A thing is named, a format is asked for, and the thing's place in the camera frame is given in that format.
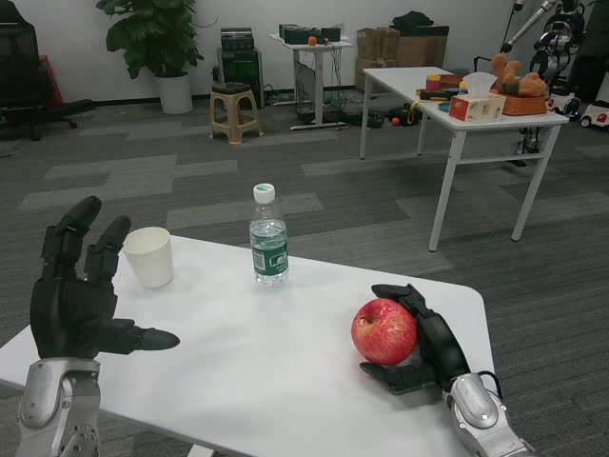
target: green leaves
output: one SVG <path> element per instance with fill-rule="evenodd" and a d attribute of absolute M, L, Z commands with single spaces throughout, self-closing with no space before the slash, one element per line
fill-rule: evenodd
<path fill-rule="evenodd" d="M 155 7 L 162 10 L 170 10 L 184 6 L 184 0 L 152 0 Z"/>
<path fill-rule="evenodd" d="M 107 15 L 128 14 L 108 30 L 108 51 L 124 50 L 131 79 L 147 67 L 157 76 L 181 76 L 203 56 L 192 27 L 195 0 L 100 0 Z"/>

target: robotic hand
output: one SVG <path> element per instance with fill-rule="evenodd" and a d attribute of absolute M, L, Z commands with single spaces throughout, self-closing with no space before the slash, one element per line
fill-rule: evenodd
<path fill-rule="evenodd" d="M 470 372 L 455 335 L 440 314 L 425 305 L 415 288 L 377 285 L 372 291 L 405 307 L 417 321 L 422 363 L 385 368 L 371 363 L 360 367 L 386 384 L 395 395 L 419 390 L 434 383 L 450 407 L 459 440 L 475 457 L 535 457 L 534 450 L 510 426 L 507 408 L 498 393 L 484 387 L 481 374 Z"/>
<path fill-rule="evenodd" d="M 180 340 L 132 320 L 113 319 L 117 297 L 112 277 L 131 223 L 120 216 L 87 249 L 87 280 L 76 275 L 83 237 L 102 202 L 94 196 L 47 228 L 42 277 L 36 281 L 30 324 L 40 361 L 29 367 L 19 408 L 22 441 L 17 457 L 94 457 L 99 455 L 97 413 L 102 352 L 174 348 Z"/>

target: gray carpet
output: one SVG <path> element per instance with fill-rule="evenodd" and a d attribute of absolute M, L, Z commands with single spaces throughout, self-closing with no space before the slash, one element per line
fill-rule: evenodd
<path fill-rule="evenodd" d="M 79 129 L 49 127 L 39 143 L 0 132 L 18 150 L 0 159 L 0 345 L 28 324 L 45 226 L 80 198 L 105 201 L 89 240 L 125 213 L 136 228 L 246 245 L 251 189 L 268 181 L 283 198 L 291 254 L 477 289 L 518 432 L 544 456 L 608 454 L 607 133 L 563 129 L 518 243 L 509 235 L 533 168 L 459 167 L 439 250 L 430 253 L 449 146 L 433 123 L 423 157 L 412 154 L 418 128 L 385 125 L 369 132 L 362 162 L 359 128 L 291 132 L 289 107 L 265 109 L 265 136 L 240 147 L 208 139 L 205 103 L 183 116 L 140 105 L 75 120 Z M 466 154 L 509 153 L 516 136 L 474 135 Z M 0 457 L 18 444 L 19 395 L 0 387 Z M 190 449 L 108 417 L 101 432 L 105 457 Z"/>

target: green bottle label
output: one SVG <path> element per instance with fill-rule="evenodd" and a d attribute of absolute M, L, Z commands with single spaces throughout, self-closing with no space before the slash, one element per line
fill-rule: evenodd
<path fill-rule="evenodd" d="M 275 276 L 287 270 L 287 243 L 275 249 L 252 249 L 254 269 L 264 276 Z"/>

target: black office chair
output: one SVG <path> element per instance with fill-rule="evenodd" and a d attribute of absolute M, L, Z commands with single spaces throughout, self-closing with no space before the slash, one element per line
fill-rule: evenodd
<path fill-rule="evenodd" d="M 0 0 L 0 111 L 2 126 L 29 124 L 32 141 L 40 140 L 37 125 L 45 122 L 67 122 L 63 117 L 92 109 L 90 100 L 50 109 L 54 87 L 47 69 L 40 62 L 36 31 L 26 22 L 14 4 Z"/>

